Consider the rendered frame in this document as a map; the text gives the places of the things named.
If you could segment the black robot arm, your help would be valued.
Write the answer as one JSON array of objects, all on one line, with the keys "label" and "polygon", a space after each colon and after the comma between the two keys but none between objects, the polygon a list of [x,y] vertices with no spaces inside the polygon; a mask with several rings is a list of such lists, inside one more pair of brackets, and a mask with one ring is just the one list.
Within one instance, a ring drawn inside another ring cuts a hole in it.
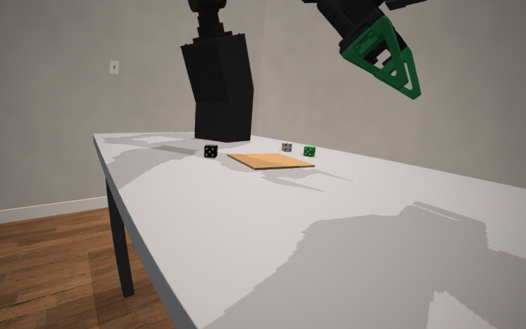
[{"label": "black robot arm", "polygon": [[[193,38],[194,43],[214,38],[223,38],[233,35],[232,31],[225,32],[223,23],[220,23],[218,12],[226,5],[227,0],[188,0],[190,9],[199,16],[198,38]],[[403,8],[407,5],[420,3],[427,0],[301,0],[304,3],[317,3],[318,10],[334,27],[333,22],[339,8],[347,17],[357,25],[371,10],[377,9],[385,15],[379,6],[385,1],[390,11]]]}]

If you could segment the white die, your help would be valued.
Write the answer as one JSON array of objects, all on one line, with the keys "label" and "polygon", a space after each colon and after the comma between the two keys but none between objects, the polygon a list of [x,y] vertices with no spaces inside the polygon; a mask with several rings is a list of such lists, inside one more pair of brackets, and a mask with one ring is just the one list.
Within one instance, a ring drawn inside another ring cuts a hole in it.
[{"label": "white die", "polygon": [[284,152],[291,152],[292,151],[292,143],[283,142],[282,143],[282,150]]}]

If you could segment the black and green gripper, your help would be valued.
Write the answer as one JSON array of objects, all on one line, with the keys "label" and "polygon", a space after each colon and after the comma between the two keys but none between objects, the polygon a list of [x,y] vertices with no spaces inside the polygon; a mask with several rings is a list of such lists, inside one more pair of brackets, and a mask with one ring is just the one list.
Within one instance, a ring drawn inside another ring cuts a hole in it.
[{"label": "black and green gripper", "polygon": [[[343,38],[339,43],[341,56],[412,100],[418,98],[421,90],[413,54],[389,18],[373,9],[355,25],[341,10],[343,6],[339,8],[333,22],[334,28]],[[378,62],[376,57],[385,49],[391,56],[382,63],[384,67],[380,69],[374,64]],[[408,83],[405,62],[413,87],[411,90],[404,87]],[[393,71],[396,71],[395,76],[391,75]]]}]

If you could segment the black die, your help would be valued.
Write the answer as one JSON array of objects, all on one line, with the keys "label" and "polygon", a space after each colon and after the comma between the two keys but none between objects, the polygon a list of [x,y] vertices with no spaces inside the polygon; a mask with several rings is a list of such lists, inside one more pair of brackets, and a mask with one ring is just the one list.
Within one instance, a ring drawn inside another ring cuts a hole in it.
[{"label": "black die", "polygon": [[218,146],[217,145],[205,145],[204,146],[204,157],[215,158],[218,156]]}]

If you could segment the green die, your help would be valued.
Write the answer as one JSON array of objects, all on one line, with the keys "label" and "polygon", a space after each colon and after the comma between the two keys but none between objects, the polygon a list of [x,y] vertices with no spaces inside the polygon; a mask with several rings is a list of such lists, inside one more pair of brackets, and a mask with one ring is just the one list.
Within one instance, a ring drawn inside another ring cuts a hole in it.
[{"label": "green die", "polygon": [[313,157],[315,156],[315,147],[305,146],[303,156]]}]

